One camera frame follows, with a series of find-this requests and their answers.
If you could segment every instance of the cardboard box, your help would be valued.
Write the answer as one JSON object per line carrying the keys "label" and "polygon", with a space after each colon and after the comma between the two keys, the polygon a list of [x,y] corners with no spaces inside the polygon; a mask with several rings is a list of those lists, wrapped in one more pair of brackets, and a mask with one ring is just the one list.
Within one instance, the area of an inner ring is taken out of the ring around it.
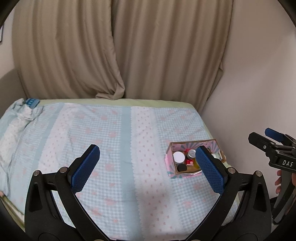
{"label": "cardboard box", "polygon": [[211,153],[216,154],[216,158],[219,158],[222,163],[226,161],[226,158],[221,151],[216,139],[189,142],[170,142],[165,155],[165,163],[167,166],[168,175],[171,178],[188,178],[196,175],[201,175],[201,169],[196,165],[187,165],[186,171],[178,172],[177,165],[174,162],[173,153],[176,151],[184,152],[186,149],[196,149],[202,145],[205,146]]}

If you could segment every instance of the patterned bedsheet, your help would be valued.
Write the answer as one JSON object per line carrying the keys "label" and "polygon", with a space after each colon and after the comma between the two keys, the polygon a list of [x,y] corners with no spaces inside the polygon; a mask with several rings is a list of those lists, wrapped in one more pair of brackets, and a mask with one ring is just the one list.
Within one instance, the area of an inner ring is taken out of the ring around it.
{"label": "patterned bedsheet", "polygon": [[[34,170],[56,172],[96,144],[100,161],[76,194],[95,223],[112,239],[182,240],[219,195],[204,175],[171,179],[165,152],[171,141],[209,138],[191,108],[55,103],[31,110],[18,100],[0,119],[0,190],[24,212]],[[234,202],[224,223],[236,209]]]}

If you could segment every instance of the black cap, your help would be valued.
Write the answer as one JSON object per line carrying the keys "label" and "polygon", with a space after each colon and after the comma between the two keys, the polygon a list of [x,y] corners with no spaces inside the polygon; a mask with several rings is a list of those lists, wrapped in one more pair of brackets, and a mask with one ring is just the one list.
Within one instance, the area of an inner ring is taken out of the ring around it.
{"label": "black cap", "polygon": [[177,166],[177,171],[178,172],[187,171],[187,166],[185,164],[181,163]]}

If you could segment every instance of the beige curtain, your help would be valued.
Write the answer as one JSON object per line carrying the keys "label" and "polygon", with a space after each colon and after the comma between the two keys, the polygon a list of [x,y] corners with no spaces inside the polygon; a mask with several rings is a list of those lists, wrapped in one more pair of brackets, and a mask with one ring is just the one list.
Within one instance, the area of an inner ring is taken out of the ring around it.
{"label": "beige curtain", "polygon": [[21,0],[16,67],[38,98],[162,99],[201,111],[218,83],[233,0]]}
{"label": "beige curtain", "polygon": [[30,97],[123,96],[111,32],[111,1],[22,0],[15,9],[12,46]]}

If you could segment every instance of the metal pin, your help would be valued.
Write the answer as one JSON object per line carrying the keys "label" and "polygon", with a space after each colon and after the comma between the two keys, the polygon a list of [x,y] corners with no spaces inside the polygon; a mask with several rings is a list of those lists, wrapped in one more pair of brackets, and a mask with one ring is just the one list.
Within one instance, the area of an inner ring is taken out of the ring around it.
{"label": "metal pin", "polygon": [[257,175],[258,177],[261,177],[261,176],[262,176],[262,172],[260,172],[260,171],[256,171],[256,175]]}
{"label": "metal pin", "polygon": [[64,172],[66,172],[67,170],[68,170],[67,167],[61,167],[61,168],[59,169],[59,172],[64,173]]}
{"label": "metal pin", "polygon": [[39,173],[40,173],[40,171],[39,171],[39,170],[36,170],[36,171],[33,172],[33,175],[34,175],[34,176],[38,176]]}
{"label": "metal pin", "polygon": [[228,172],[231,174],[235,173],[235,169],[233,167],[228,168]]}

